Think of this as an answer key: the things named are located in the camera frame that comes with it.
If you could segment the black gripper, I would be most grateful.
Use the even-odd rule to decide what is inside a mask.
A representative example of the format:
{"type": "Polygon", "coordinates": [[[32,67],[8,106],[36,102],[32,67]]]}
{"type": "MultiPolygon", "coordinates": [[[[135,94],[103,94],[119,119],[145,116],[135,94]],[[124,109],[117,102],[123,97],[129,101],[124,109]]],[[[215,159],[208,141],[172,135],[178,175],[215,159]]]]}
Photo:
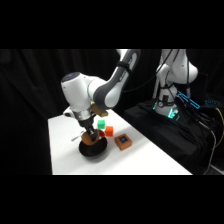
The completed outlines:
{"type": "Polygon", "coordinates": [[[94,137],[99,138],[99,130],[93,128],[94,119],[92,117],[82,120],[79,122],[81,127],[84,127],[87,131],[87,136],[92,139],[92,134],[94,132],[94,137]]]}

